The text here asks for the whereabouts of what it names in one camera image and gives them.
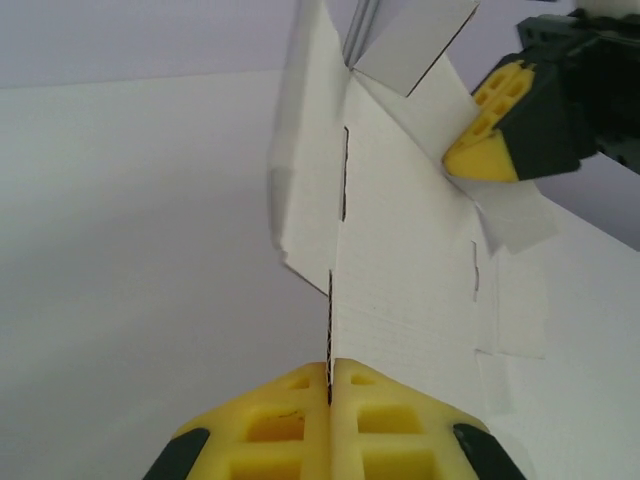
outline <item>white cardboard box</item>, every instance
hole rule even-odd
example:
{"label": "white cardboard box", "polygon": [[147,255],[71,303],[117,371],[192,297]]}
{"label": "white cardboard box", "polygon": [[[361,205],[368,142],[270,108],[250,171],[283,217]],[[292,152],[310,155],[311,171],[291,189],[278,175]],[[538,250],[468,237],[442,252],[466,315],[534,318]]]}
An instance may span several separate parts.
{"label": "white cardboard box", "polygon": [[[571,311],[576,298],[583,302],[588,295],[576,287],[579,297],[557,301],[562,282],[580,277],[579,265],[562,280],[557,265],[549,265],[566,253],[568,239],[576,241],[580,231],[635,265],[637,257],[543,199],[532,183],[470,184],[463,193],[442,174],[439,157],[473,118],[475,107],[446,55],[404,98],[366,76],[349,76],[323,3],[306,6],[310,46],[304,62],[296,63],[306,68],[292,70],[298,80],[304,78],[303,89],[291,90],[299,94],[297,130],[282,130],[293,145],[289,156],[278,157],[276,148],[272,157],[286,160],[287,194],[273,190],[278,201],[272,216],[279,219],[274,240],[285,263],[330,293],[330,360],[356,358],[495,422],[529,478],[536,478],[536,471],[540,478],[596,478],[589,475],[614,468],[613,459],[606,468],[593,467],[588,455],[572,450],[569,439],[586,434],[585,426],[574,421],[580,415],[550,402],[545,405],[550,415],[571,420],[536,418],[547,410],[537,410],[539,402],[526,386],[516,393],[520,387],[514,385],[526,385],[529,378],[513,372],[530,365],[544,372],[542,384],[561,381],[554,369],[568,375],[567,382],[580,369],[545,335],[549,318],[553,329],[579,328],[565,309]],[[283,90],[284,98],[289,93]],[[568,231],[556,235],[556,222]],[[486,223],[513,248],[491,248]],[[625,272],[623,277],[637,279],[638,273]],[[620,315],[631,319],[637,300],[630,291],[625,295]],[[543,360],[548,344],[553,355]],[[578,383],[567,394],[576,404],[586,394],[580,391],[585,384]],[[636,391],[625,388],[621,398],[628,401]],[[610,407],[587,404],[580,414],[611,415]],[[538,424],[548,428],[554,452],[545,450],[549,440],[539,438]],[[591,448],[590,440],[584,444]]]}

